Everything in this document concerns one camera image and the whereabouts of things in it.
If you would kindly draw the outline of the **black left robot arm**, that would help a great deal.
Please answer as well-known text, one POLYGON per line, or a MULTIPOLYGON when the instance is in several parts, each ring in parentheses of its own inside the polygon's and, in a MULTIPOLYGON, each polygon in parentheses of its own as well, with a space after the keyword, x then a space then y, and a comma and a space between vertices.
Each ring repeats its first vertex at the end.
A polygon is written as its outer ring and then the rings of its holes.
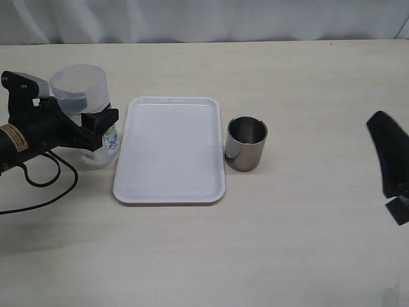
POLYGON ((104 109, 82 113, 77 125, 49 95, 47 82, 32 75, 5 70, 1 85, 9 93, 9 119, 1 126, 2 173, 55 147, 94 152, 119 119, 117 109, 104 109))

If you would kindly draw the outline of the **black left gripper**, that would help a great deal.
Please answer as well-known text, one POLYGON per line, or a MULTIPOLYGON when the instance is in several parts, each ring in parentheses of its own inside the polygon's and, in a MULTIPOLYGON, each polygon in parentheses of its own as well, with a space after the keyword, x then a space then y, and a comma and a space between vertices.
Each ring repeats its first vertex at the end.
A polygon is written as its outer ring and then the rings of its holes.
POLYGON ((39 154, 47 148, 67 146, 75 135, 75 147, 98 150, 103 135, 119 119, 118 109, 99 113, 82 113, 82 125, 75 124, 62 112, 81 112, 87 108, 87 98, 63 97, 62 110, 51 95, 35 98, 38 87, 30 80, 5 70, 1 85, 8 91, 8 123, 1 126, 2 154, 39 154))

